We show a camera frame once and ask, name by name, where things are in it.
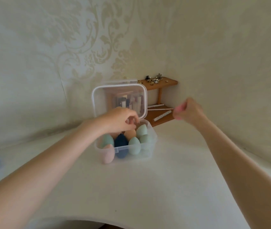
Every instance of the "floral wallpaper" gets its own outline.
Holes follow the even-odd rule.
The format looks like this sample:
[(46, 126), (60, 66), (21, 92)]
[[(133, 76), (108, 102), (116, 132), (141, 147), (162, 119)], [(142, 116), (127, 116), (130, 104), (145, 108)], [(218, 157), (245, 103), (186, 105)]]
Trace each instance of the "floral wallpaper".
[(179, 81), (271, 161), (271, 0), (0, 0), (0, 144), (90, 118), (109, 79)]

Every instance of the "person's left hand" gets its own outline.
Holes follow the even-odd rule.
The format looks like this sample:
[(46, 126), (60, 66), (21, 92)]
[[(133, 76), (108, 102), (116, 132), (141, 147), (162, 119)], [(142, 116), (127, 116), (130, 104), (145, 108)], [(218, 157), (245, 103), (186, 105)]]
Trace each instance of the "person's left hand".
[(136, 128), (139, 123), (137, 112), (129, 108), (117, 107), (98, 117), (105, 126), (106, 133), (122, 132)]

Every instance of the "dark blue sponge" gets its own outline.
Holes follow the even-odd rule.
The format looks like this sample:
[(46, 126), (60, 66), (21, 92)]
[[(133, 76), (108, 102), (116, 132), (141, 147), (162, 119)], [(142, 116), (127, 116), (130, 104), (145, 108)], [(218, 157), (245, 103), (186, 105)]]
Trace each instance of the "dark blue sponge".
[[(126, 146), (128, 145), (128, 140), (127, 138), (124, 136), (124, 134), (119, 134), (118, 137), (114, 140), (114, 147), (120, 147), (120, 146)], [(129, 149), (122, 149), (120, 150), (118, 153), (116, 153), (115, 155), (118, 158), (125, 158), (126, 155), (128, 154)]]

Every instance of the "wooden organizer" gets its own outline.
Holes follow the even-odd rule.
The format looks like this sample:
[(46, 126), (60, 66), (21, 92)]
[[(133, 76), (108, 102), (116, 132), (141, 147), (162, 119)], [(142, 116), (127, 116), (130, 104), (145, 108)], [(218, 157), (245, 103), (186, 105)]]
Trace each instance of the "wooden organizer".
[[(161, 104), (162, 88), (175, 86), (175, 85), (178, 84), (178, 81), (170, 79), (170, 78), (162, 77), (162, 79), (163, 80), (160, 80), (159, 83), (154, 84), (154, 85), (150, 85), (150, 82), (147, 82), (145, 79), (141, 80), (141, 82), (143, 83), (142, 85), (144, 85), (146, 87), (147, 91), (154, 90), (154, 89), (159, 89), (158, 100), (157, 100), (156, 104)], [(166, 105), (164, 105), (164, 106), (154, 107), (154, 108), (149, 108), (149, 109), (158, 109), (158, 108), (170, 108), (170, 107), (167, 107)], [(168, 110), (148, 111), (148, 114), (145, 117), (145, 120), (148, 120), (152, 127), (173, 120), (174, 119), (173, 113), (170, 113), (167, 116), (164, 116), (163, 118), (161, 118), (161, 119), (159, 119), (157, 121), (153, 121), (154, 118), (156, 118), (157, 116), (159, 116), (159, 115), (161, 115), (161, 114), (163, 114), (163, 113), (165, 113), (167, 111)]]

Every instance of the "transparent container lid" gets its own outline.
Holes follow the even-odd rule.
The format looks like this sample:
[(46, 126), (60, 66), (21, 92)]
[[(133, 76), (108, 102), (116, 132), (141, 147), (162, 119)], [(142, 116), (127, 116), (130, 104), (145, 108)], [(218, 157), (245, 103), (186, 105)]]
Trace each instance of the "transparent container lid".
[(135, 110), (140, 119), (147, 116), (147, 89), (137, 83), (106, 84), (92, 91), (94, 116), (100, 116), (113, 108)]

